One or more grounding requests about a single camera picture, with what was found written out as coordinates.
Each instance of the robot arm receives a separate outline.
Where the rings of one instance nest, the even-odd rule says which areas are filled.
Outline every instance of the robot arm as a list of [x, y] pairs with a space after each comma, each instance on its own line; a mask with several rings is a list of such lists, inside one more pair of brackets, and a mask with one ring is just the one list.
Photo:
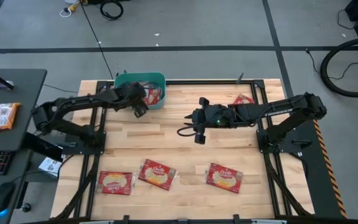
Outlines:
[[52, 102], [46, 102], [34, 109], [32, 117], [35, 127], [43, 134], [52, 130], [79, 136], [85, 142], [98, 142], [100, 133], [90, 125], [79, 126], [63, 119], [68, 112], [94, 107], [112, 108], [118, 111], [132, 107], [134, 114], [140, 118], [149, 109], [143, 102], [145, 91], [139, 83], [126, 84], [114, 89], [105, 90], [96, 95], [79, 96], [71, 98], [58, 98]]
[[[279, 125], [267, 128], [267, 141], [271, 144], [280, 142], [287, 132], [311, 119], [321, 119], [327, 113], [326, 107], [320, 97], [305, 93], [287, 100], [279, 100], [264, 105], [209, 105], [206, 98], [200, 98], [201, 109], [195, 109], [191, 118], [193, 123], [185, 123], [187, 127], [178, 130], [181, 136], [195, 135], [195, 142], [205, 143], [204, 132], [206, 128], [238, 128], [253, 127], [258, 120], [270, 116], [292, 112], [291, 116]], [[182, 134], [184, 129], [193, 128], [193, 134]]]

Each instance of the plastic bin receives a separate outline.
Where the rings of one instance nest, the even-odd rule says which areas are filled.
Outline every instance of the plastic bin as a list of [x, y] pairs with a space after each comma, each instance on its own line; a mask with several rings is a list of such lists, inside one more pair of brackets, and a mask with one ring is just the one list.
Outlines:
[[123, 73], [117, 76], [114, 81], [114, 87], [120, 86], [125, 82], [154, 82], [162, 90], [161, 99], [156, 105], [149, 105], [150, 110], [157, 110], [164, 106], [165, 102], [165, 92], [167, 83], [165, 82], [165, 76], [161, 73]]

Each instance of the package in bin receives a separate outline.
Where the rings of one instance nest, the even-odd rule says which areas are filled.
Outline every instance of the package in bin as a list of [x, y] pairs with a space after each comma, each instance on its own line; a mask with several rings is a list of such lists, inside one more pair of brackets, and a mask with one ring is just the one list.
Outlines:
[[0, 104], [0, 130], [12, 129], [16, 111], [20, 103], [1, 103]]
[[140, 167], [139, 180], [169, 190], [177, 174], [176, 169], [146, 159], [144, 164]]
[[233, 104], [245, 104], [245, 103], [255, 104], [255, 101], [252, 98], [249, 98], [248, 96], [240, 94], [239, 96], [237, 96], [236, 100], [234, 100]]
[[130, 195], [135, 184], [135, 174], [131, 172], [101, 171], [97, 193]]
[[146, 105], [155, 105], [161, 99], [162, 89], [156, 83], [148, 83], [148, 82], [141, 82], [140, 83], [144, 91], [146, 92], [146, 96], [144, 98], [144, 102]]
[[206, 171], [206, 183], [213, 186], [239, 193], [242, 172], [211, 163]]

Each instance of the wooden table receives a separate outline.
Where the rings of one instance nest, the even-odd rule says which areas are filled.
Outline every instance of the wooden table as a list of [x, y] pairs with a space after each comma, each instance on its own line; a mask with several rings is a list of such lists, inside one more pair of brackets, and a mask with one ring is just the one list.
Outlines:
[[[285, 98], [279, 79], [264, 82], [269, 101]], [[79, 95], [95, 93], [96, 83], [82, 81]], [[232, 219], [233, 214], [241, 218], [273, 218], [256, 128], [207, 129], [205, 145], [176, 133], [186, 121], [183, 117], [200, 107], [199, 97], [206, 97], [211, 104], [226, 105], [240, 93], [252, 97], [248, 85], [169, 85], [163, 109], [149, 111], [139, 120], [131, 110], [108, 110], [106, 150], [100, 158], [99, 171], [139, 172], [144, 160], [151, 159], [176, 168], [178, 176], [169, 192], [137, 180], [130, 196], [95, 194], [92, 220], [122, 220], [124, 215], [130, 215], [131, 220]], [[76, 111], [73, 122], [89, 124], [90, 116], [91, 110]], [[286, 116], [273, 117], [273, 123]], [[281, 160], [288, 188], [313, 213], [302, 163], [287, 154], [282, 154]], [[74, 156], [62, 167], [51, 217], [58, 215], [76, 192], [82, 162], [83, 156]], [[240, 194], [205, 184], [204, 172], [211, 162], [243, 172]], [[277, 193], [283, 213], [282, 196]], [[85, 193], [81, 215], [85, 214], [87, 198]]]

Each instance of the black coiled cable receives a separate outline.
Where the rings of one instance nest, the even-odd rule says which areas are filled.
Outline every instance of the black coiled cable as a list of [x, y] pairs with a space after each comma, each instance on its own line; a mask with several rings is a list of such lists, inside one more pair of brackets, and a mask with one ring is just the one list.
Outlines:
[[353, 45], [357, 45], [358, 44], [358, 39], [355, 40], [350, 40], [348, 42], [345, 42], [341, 45], [339, 45], [337, 48], [335, 48], [334, 50], [330, 51], [327, 56], [324, 58], [323, 62], [321, 62], [321, 66], [320, 66], [320, 77], [323, 81], [323, 83], [327, 86], [327, 88], [329, 88], [331, 91], [340, 94], [342, 96], [348, 96], [348, 97], [355, 97], [358, 98], [358, 92], [356, 91], [346, 91], [343, 90], [341, 88], [339, 88], [338, 86], [336, 86], [330, 79], [330, 76], [328, 76], [327, 73], [327, 67], [328, 67], [328, 63], [329, 61], [341, 50], [347, 48], [347, 47], [351, 47]]
[[[120, 8], [120, 13], [118, 16], [112, 16], [110, 15], [108, 12], [104, 11], [103, 10], [103, 7], [107, 4], [107, 3], [113, 3], [115, 4], [116, 6], [118, 6]], [[124, 8], [122, 7], [122, 4], [119, 2], [119, 1], [116, 1], [116, 0], [107, 0], [107, 1], [103, 1], [101, 4], [100, 4], [100, 13], [102, 14], [102, 16], [107, 19], [107, 20], [110, 20], [110, 21], [114, 21], [118, 18], [120, 18], [122, 16], [122, 14], [124, 13]]]

